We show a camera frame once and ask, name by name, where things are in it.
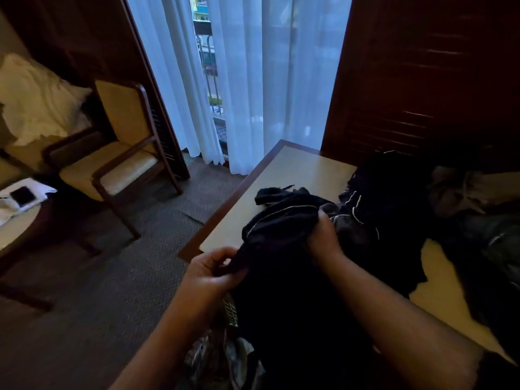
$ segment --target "carpet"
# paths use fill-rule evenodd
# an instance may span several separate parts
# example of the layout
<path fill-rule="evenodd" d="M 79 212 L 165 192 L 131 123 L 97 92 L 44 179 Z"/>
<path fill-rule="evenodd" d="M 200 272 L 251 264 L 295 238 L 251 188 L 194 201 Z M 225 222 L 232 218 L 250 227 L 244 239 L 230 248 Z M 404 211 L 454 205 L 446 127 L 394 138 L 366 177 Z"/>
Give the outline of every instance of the carpet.
<path fill-rule="evenodd" d="M 243 180 L 199 158 L 189 170 L 182 196 L 159 177 L 124 207 L 139 240 L 128 243 L 128 230 L 104 210 L 84 220 L 100 256 L 66 241 L 29 254 L 4 275 L 55 308 L 41 314 L 0 298 L 2 389 L 110 386 L 172 299 L 186 270 L 178 252 Z"/>

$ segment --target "chair leg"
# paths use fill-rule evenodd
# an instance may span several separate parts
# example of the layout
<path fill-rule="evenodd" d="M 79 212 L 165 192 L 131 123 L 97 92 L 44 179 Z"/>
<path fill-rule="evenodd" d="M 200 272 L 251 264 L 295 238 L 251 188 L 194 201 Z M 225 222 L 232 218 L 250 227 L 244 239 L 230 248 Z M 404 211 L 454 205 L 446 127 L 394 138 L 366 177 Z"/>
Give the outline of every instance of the chair leg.
<path fill-rule="evenodd" d="M 179 195 L 181 195 L 184 192 L 183 192 L 182 188 L 180 187 L 179 182 L 177 181 L 177 178 L 175 177 L 175 175 L 173 175 L 170 165 L 168 164 L 167 161 L 164 162 L 164 165 L 166 167 L 166 172 L 168 173 L 168 176 L 170 177 L 170 180 L 172 181 L 173 186 L 175 187 L 175 190 L 177 190 L 177 193 Z"/>
<path fill-rule="evenodd" d="M 126 215 L 123 214 L 123 212 L 119 209 L 119 207 L 112 201 L 105 199 L 105 202 L 108 204 L 110 209 L 114 212 L 115 216 L 119 217 L 121 222 L 126 226 L 126 228 L 132 233 L 135 239 L 141 238 L 141 234 L 139 231 L 136 230 L 136 228 L 130 223 Z"/>
<path fill-rule="evenodd" d="M 90 256 L 98 256 L 101 254 L 101 250 L 94 247 L 94 245 L 90 242 L 88 242 L 86 239 L 84 239 L 82 236 L 75 236 L 74 238 L 75 243 L 84 251 L 86 251 Z"/>
<path fill-rule="evenodd" d="M 27 305 L 31 308 L 36 308 L 47 312 L 53 308 L 53 305 L 50 302 L 31 297 L 30 295 L 25 294 L 22 290 L 8 286 L 4 282 L 0 282 L 0 295 L 8 298 L 9 300 L 18 301 L 19 303 Z"/>

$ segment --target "hand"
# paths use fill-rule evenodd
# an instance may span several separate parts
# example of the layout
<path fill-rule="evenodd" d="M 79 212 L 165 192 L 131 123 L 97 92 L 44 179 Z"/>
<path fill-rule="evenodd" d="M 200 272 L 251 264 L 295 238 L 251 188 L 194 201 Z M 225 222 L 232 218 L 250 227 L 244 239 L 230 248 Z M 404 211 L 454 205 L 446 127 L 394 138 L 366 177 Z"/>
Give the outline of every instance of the hand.
<path fill-rule="evenodd" d="M 323 265 L 331 258 L 344 257 L 340 242 L 337 240 L 334 224 L 321 209 L 318 212 L 318 223 L 307 238 L 307 247 L 316 264 Z"/>
<path fill-rule="evenodd" d="M 214 269 L 236 253 L 237 249 L 227 247 L 195 257 L 164 314 L 163 320 L 171 327 L 186 331 L 192 342 L 209 328 L 224 295 L 247 274 L 244 269 L 235 274 L 213 276 Z"/>

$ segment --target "wooden door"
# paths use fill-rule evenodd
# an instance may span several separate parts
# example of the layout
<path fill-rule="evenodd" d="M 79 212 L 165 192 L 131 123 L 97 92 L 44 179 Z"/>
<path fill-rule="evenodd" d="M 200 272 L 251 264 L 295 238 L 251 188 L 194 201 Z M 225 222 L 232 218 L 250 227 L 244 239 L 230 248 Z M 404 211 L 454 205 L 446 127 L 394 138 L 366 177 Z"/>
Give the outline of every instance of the wooden door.
<path fill-rule="evenodd" d="M 101 74 L 142 84 L 172 170 L 189 178 L 126 0 L 0 0 L 0 8 L 33 58 L 71 83 L 93 87 Z"/>
<path fill-rule="evenodd" d="M 479 137 L 516 156 L 519 4 L 353 0 L 322 150 L 359 164 Z"/>

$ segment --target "louvered door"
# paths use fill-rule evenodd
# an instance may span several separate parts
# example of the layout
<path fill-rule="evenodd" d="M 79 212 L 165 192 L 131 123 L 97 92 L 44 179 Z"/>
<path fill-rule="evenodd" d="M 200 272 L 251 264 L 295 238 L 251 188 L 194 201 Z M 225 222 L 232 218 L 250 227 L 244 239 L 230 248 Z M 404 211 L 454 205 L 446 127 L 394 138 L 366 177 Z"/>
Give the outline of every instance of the louvered door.
<path fill-rule="evenodd" d="M 353 0 L 322 150 L 359 164 L 490 128 L 517 135 L 518 4 Z"/>

